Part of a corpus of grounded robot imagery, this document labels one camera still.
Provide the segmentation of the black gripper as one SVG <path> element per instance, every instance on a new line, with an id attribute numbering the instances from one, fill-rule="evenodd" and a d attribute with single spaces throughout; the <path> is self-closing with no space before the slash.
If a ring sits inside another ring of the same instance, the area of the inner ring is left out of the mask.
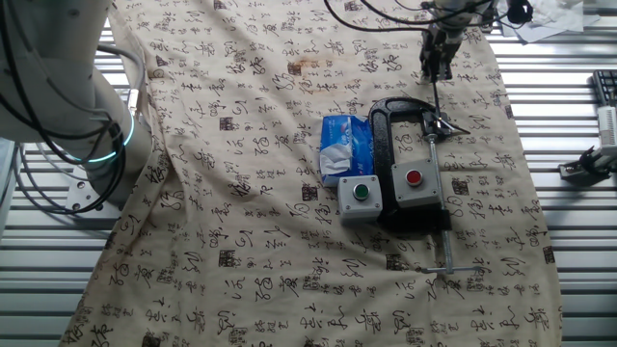
<path id="1" fill-rule="evenodd" d="M 423 44 L 420 51 L 420 66 L 422 81 L 433 83 L 438 80 L 452 78 L 451 61 L 463 40 L 464 27 L 451 26 L 447 23 L 433 23 L 428 26 L 428 32 L 423 34 Z M 436 77 L 434 52 L 439 52 L 438 74 Z"/>

